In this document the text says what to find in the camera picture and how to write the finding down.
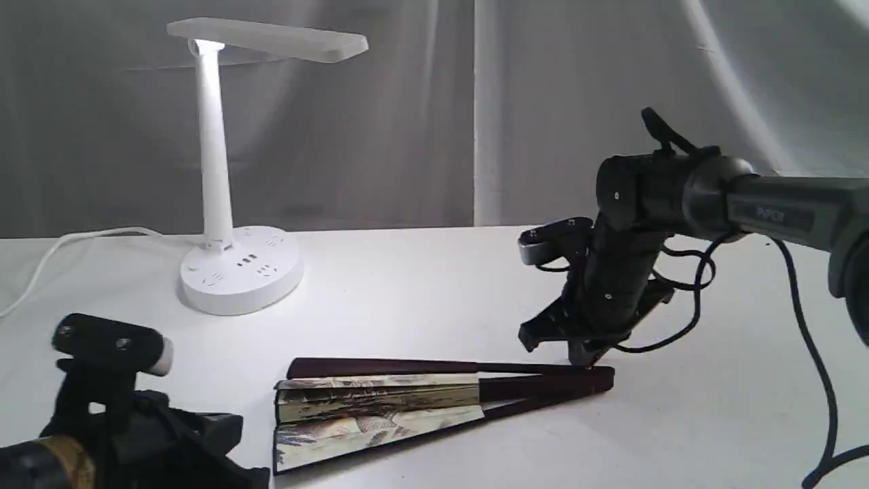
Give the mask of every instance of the table surface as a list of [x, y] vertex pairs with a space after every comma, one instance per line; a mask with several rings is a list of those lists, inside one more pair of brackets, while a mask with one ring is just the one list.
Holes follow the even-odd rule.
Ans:
[[[184, 244], [99, 238], [64, 246], [33, 296], [0, 323], [0, 445], [37, 435], [62, 380], [50, 334], [78, 311], [147, 325], [171, 338], [175, 365], [139, 387], [175, 407], [241, 414], [243, 466], [270, 466], [272, 386], [297, 356], [566, 363], [563, 344], [526, 353], [516, 332], [560, 291], [563, 275], [522, 265], [520, 228], [299, 233], [299, 288], [266, 310], [213, 317], [179, 299]], [[0, 304], [22, 289], [51, 240], [0, 241]], [[672, 247], [699, 248], [688, 238]], [[869, 352], [845, 304], [826, 290], [826, 254], [792, 246], [806, 318], [840, 406], [838, 451], [869, 441]], [[642, 355], [609, 353], [603, 395], [466, 432], [280, 476], [275, 487], [797, 487], [817, 463], [826, 403], [799, 336], [779, 251], [762, 237], [721, 247], [697, 329]], [[696, 262], [662, 257], [690, 281]], [[679, 293], [634, 333], [647, 344], [690, 318]], [[855, 462], [824, 488], [869, 479]]]

